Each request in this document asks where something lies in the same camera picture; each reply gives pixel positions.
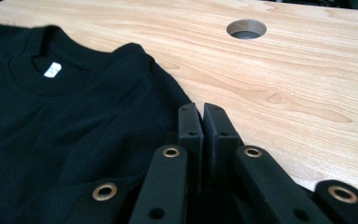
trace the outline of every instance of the wood grain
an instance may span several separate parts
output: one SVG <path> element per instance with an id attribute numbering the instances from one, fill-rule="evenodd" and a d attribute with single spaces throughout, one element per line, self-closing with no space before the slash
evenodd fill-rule
<path id="1" fill-rule="evenodd" d="M 239 19 L 268 30 L 227 34 Z M 358 11 L 260 1 L 6 0 L 0 23 L 57 24 L 111 51 L 135 42 L 179 82 L 200 112 L 227 111 L 246 144 L 263 147 L 300 185 L 358 188 Z"/>

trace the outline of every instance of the metal grommet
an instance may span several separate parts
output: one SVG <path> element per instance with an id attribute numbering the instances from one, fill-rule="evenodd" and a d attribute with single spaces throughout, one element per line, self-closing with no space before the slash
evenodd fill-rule
<path id="1" fill-rule="evenodd" d="M 358 198 L 356 194 L 352 191 L 342 188 L 340 186 L 330 186 L 328 187 L 328 192 L 333 196 L 335 199 L 342 201 L 344 203 L 357 203 Z"/>
<path id="2" fill-rule="evenodd" d="M 92 198 L 102 202 L 111 199 L 117 193 L 117 186 L 113 183 L 104 183 L 92 192 Z"/>
<path id="3" fill-rule="evenodd" d="M 263 153 L 260 150 L 252 148 L 252 147 L 246 148 L 243 151 L 243 153 L 245 153 L 246 156 L 255 157 L 255 158 L 261 157 L 263 155 Z"/>
<path id="4" fill-rule="evenodd" d="M 162 151 L 162 155 L 165 157 L 173 158 L 179 156 L 180 151 L 175 147 L 168 147 Z"/>

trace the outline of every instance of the neckline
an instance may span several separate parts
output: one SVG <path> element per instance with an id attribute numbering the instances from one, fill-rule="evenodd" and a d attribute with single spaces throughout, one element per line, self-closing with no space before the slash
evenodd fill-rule
<path id="1" fill-rule="evenodd" d="M 82 67 L 85 76 L 44 77 L 35 67 L 34 58 L 49 51 L 73 67 Z M 41 97 L 74 95 L 96 87 L 117 61 L 129 54 L 145 53 L 137 44 L 127 44 L 113 52 L 89 49 L 76 43 L 58 26 L 30 29 L 20 55 L 11 58 L 9 69 L 18 86 Z"/>

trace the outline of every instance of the wooden table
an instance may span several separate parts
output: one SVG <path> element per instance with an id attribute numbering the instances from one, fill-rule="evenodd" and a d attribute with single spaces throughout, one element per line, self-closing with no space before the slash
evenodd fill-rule
<path id="1" fill-rule="evenodd" d="M 227 33 L 263 22 L 252 40 Z M 300 185 L 358 188 L 358 11 L 259 1 L 5 0 L 0 23 L 57 24 L 78 43 L 141 44 L 194 101 L 220 105 L 242 140 Z"/>

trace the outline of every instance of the black t-shirt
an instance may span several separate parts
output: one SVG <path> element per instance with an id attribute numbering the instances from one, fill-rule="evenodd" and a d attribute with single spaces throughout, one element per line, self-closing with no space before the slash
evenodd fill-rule
<path id="1" fill-rule="evenodd" d="M 64 222 L 106 178 L 131 194 L 188 103 L 139 45 L 0 25 L 0 223 Z"/>

